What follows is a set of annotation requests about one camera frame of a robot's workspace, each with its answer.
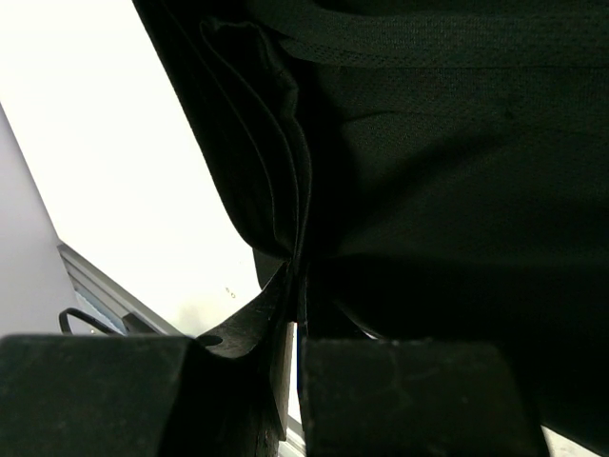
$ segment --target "dark green fabric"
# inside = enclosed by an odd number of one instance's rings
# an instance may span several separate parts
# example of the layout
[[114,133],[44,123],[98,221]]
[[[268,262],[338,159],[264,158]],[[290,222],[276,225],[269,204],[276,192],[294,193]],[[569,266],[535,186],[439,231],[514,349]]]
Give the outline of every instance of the dark green fabric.
[[499,342],[609,453],[606,2],[136,5],[259,265],[380,336]]

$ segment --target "white wall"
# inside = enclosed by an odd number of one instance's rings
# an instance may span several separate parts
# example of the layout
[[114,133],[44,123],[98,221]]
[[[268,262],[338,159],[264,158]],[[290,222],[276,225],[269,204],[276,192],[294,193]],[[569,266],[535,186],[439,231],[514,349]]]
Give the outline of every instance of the white wall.
[[175,327],[259,292],[129,0],[0,0],[0,100],[59,237]]
[[76,297],[57,235],[0,106],[0,337],[59,332]]

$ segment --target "black fabric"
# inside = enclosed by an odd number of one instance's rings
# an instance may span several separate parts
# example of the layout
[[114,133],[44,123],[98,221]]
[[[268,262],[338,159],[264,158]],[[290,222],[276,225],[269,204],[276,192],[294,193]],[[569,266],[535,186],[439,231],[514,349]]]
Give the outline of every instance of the black fabric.
[[609,454],[606,2],[136,5],[262,283],[497,341]]

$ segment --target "black cable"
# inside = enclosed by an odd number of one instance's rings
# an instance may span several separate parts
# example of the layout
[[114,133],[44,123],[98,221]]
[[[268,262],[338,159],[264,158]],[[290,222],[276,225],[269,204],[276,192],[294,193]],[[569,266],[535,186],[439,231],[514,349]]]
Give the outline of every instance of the black cable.
[[68,316],[72,316],[72,317],[75,317],[76,319],[80,319],[81,321],[85,322],[86,324],[89,324],[93,328],[98,329],[99,331],[101,331],[102,333],[105,333],[106,335],[121,335],[118,331],[113,330],[112,328],[106,326],[105,324],[102,324],[100,321],[98,321],[94,317],[91,317],[88,314],[86,314],[85,312],[81,311],[80,309],[76,309],[76,308],[64,309],[63,311],[61,311],[59,313],[59,328],[61,329],[62,333],[66,334],[66,335],[73,334],[72,329],[69,326]]

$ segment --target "gray wall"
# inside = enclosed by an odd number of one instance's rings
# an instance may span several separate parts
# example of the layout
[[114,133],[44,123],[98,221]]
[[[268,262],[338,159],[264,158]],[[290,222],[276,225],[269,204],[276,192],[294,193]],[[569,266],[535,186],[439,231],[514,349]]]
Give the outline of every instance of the gray wall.
[[0,106],[0,337],[58,332],[57,313],[77,306],[58,243]]

